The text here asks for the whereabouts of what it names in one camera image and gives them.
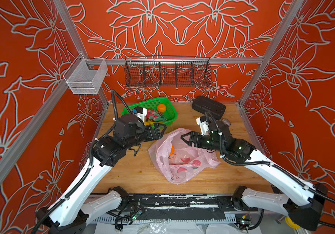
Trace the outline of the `red green dragon fruit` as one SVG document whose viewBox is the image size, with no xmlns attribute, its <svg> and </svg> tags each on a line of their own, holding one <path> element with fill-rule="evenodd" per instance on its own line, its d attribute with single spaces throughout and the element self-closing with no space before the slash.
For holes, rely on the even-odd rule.
<svg viewBox="0 0 335 234">
<path fill-rule="evenodd" d="M 153 109 L 147 109 L 146 118 L 151 122 L 165 122 L 167 120 L 162 113 Z"/>
</svg>

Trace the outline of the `orange fruit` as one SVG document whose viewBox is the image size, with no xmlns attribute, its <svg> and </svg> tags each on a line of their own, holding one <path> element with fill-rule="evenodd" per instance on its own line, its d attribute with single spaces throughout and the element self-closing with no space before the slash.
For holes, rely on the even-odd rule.
<svg viewBox="0 0 335 234">
<path fill-rule="evenodd" d="M 164 104 L 159 104 L 158 106 L 157 106 L 157 111 L 158 112 L 160 112 L 160 113 L 164 113 L 164 112 L 166 112 L 167 111 L 167 107 L 166 107 L 166 105 L 164 105 Z"/>
<path fill-rule="evenodd" d="M 174 151 L 175 151 L 175 149 L 174 149 L 174 147 L 172 146 L 172 147 L 171 147 L 171 151 L 170 151 L 170 154 L 169 154 L 169 155 L 170 155 L 170 156 L 171 156 L 171 155 L 173 155 L 173 154 L 174 154 Z"/>
</svg>

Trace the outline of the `pink translucent plastic bag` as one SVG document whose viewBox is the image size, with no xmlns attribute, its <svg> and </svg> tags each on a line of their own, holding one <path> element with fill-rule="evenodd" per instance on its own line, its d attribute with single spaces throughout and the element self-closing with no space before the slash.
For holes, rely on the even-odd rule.
<svg viewBox="0 0 335 234">
<path fill-rule="evenodd" d="M 149 148 L 155 168 L 172 184 L 185 183 L 204 169 L 215 169 L 220 165 L 215 153 L 188 146 L 181 140 L 180 136 L 188 132 L 189 129 L 176 129 L 164 135 Z M 172 146 L 175 151 L 170 156 Z"/>
</svg>

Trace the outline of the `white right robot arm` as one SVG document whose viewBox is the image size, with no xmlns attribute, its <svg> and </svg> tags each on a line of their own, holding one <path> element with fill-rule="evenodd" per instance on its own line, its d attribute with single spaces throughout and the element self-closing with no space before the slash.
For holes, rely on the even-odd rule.
<svg viewBox="0 0 335 234">
<path fill-rule="evenodd" d="M 312 184 L 298 178 L 267 158 L 248 141 L 214 130 L 210 130 L 207 135 L 191 131 L 182 135 L 181 140 L 188 146 L 219 151 L 226 163 L 244 166 L 281 191 L 280 194 L 272 194 L 240 186 L 233 194 L 233 206 L 236 209 L 249 207 L 273 211 L 289 217 L 295 224 L 309 231 L 315 231 L 319 225 L 335 228 L 335 224 L 321 220 L 325 202 L 335 204 L 335 200 L 327 196 L 328 189 L 323 184 Z"/>
</svg>

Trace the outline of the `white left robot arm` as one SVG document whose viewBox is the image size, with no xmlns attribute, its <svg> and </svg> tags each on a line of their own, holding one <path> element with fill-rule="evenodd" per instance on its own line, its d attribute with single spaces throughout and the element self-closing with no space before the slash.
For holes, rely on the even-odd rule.
<svg viewBox="0 0 335 234">
<path fill-rule="evenodd" d="M 140 147 L 143 142 L 159 140 L 167 126 L 155 122 L 145 124 L 147 109 L 140 106 L 136 112 L 124 105 L 127 114 L 118 115 L 114 104 L 114 124 L 90 145 L 87 161 L 63 195 L 50 207 L 40 208 L 32 233 L 44 225 L 51 234 L 81 234 L 85 228 L 104 213 L 119 208 L 128 193 L 121 187 L 111 189 L 106 195 L 87 202 L 87 198 L 104 176 L 122 159 L 128 150 Z"/>
</svg>

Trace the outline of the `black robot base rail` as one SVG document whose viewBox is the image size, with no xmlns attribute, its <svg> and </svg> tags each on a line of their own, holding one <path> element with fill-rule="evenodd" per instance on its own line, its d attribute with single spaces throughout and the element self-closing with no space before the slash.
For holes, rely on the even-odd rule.
<svg viewBox="0 0 335 234">
<path fill-rule="evenodd" d="M 233 208 L 231 194 L 130 194 L 123 203 L 136 203 L 139 213 L 134 224 L 153 221 L 195 222 L 197 224 L 230 224 L 236 222 L 256 222 L 260 211 Z"/>
</svg>

